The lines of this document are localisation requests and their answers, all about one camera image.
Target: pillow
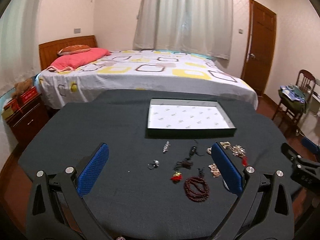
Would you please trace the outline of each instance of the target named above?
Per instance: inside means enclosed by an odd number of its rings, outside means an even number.
[[[72,55],[76,53],[87,52],[90,49],[91,48],[88,45],[72,45],[72,46],[65,47],[64,49],[57,52],[57,54],[59,56]]]
[[[46,70],[54,72],[62,72],[67,70],[72,71],[78,67],[96,61],[103,56],[110,55],[111,53],[107,49],[92,48],[87,52],[58,57],[54,62],[51,63],[51,66],[46,68]]]

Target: chair back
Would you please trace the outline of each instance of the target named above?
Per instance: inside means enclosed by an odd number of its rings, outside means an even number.
[[[306,95],[306,103],[309,103],[316,86],[316,78],[305,69],[299,71],[296,86]]]

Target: door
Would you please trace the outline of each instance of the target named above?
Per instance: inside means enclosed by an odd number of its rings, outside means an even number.
[[[276,41],[276,14],[250,0],[250,21],[246,59],[241,78],[262,96],[272,65]]]

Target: ring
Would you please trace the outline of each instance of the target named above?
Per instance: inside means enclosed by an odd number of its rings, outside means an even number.
[[[149,170],[153,170],[154,168],[157,168],[159,166],[159,161],[154,160],[152,163],[148,164]]]

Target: door frame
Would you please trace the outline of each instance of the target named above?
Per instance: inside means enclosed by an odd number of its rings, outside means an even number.
[[[248,29],[248,38],[247,38],[247,48],[245,50],[245,55],[244,55],[244,63],[243,63],[243,68],[242,68],[242,73],[241,73],[241,79],[244,79],[244,74],[245,74],[245,70],[246,70],[246,60],[247,60],[247,55],[248,55],[248,51],[249,51],[249,42],[250,42],[250,32],[251,32],[251,22],[252,22],[252,6],[251,5],[254,4],[259,4],[260,6],[262,6],[263,8],[265,8],[266,10],[272,12],[275,14],[275,34],[273,36],[273,51],[272,51],[272,60],[271,60],[271,66],[270,66],[270,71],[268,74],[268,78],[267,78],[267,82],[265,87],[263,88],[263,91],[261,94],[264,93],[266,86],[268,84],[268,80],[269,80],[269,76],[270,76],[270,72],[271,72],[271,67],[273,64],[273,58],[274,58],[274,54],[275,54],[275,48],[276,48],[276,33],[277,33],[277,14],[273,11],[271,11],[269,8],[265,7],[264,5],[256,2],[255,0],[249,0],[249,29]]]

